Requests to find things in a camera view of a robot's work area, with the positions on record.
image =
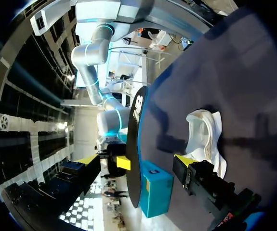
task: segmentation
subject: yellow label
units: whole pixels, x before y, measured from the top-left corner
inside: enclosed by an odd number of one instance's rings
[[[146,188],[147,188],[147,191],[149,191],[149,181],[147,180],[147,186],[146,186]]]

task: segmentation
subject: white wall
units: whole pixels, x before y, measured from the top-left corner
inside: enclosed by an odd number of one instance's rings
[[[73,160],[94,155],[94,146],[98,138],[96,115],[100,110],[96,107],[76,108],[74,120],[74,153]]]

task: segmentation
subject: black cable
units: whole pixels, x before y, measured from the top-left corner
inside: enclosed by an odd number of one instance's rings
[[[173,39],[173,37],[171,36],[171,34],[170,34],[170,33],[168,33],[168,34],[169,34],[169,36],[171,37],[171,40],[172,40],[174,43],[176,43],[176,44],[182,43],[182,38],[180,38],[180,42],[176,42],[176,41]]]

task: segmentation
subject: person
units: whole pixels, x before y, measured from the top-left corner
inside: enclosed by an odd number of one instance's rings
[[[107,190],[104,193],[102,193],[102,195],[105,197],[115,197],[115,198],[128,197],[126,195],[120,195],[121,193],[127,193],[127,191]]]
[[[115,177],[110,174],[105,174],[105,175],[101,176],[101,178],[105,178],[107,180],[107,179],[114,179]]]

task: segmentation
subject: floor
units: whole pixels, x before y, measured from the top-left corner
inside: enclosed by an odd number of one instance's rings
[[[117,179],[118,190],[126,191],[127,182],[126,177]],[[133,208],[129,198],[121,199],[121,212],[127,227],[127,231],[179,231],[165,215],[154,218],[146,218],[140,208]]]
[[[204,0],[209,4],[216,12],[222,10],[226,13],[231,13],[237,9],[233,0]],[[181,44],[174,43],[173,41],[165,49],[166,53],[158,53],[149,51],[148,58],[157,60],[163,59],[157,63],[153,60],[147,61],[147,82],[152,84],[155,79],[182,53]],[[127,190],[126,177],[120,177],[117,179],[117,186],[120,190]],[[122,198],[122,214],[124,222],[128,231],[179,231],[178,229],[165,215],[157,216],[154,218],[146,218],[140,208],[134,209],[129,198]]]

